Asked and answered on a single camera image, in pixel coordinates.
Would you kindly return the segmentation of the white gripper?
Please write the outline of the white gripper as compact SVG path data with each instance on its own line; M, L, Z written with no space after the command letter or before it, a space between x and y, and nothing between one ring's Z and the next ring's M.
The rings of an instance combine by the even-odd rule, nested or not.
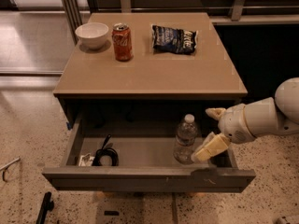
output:
M245 119L245 105L235 105L228 109L223 107L207 108L206 114L218 120L219 134L211 132L203 144L191 155L193 162L207 161L228 149L231 142L245 144L252 142L255 137L249 131Z

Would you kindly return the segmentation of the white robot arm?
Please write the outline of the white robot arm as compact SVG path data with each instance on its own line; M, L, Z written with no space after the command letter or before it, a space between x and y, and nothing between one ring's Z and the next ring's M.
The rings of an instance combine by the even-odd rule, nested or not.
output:
M228 149L231 143L245 144L264 135L299 133L299 78L281 83L275 97L229 108L208 108L206 114L218 122L219 134L211 132L191 159L207 161Z

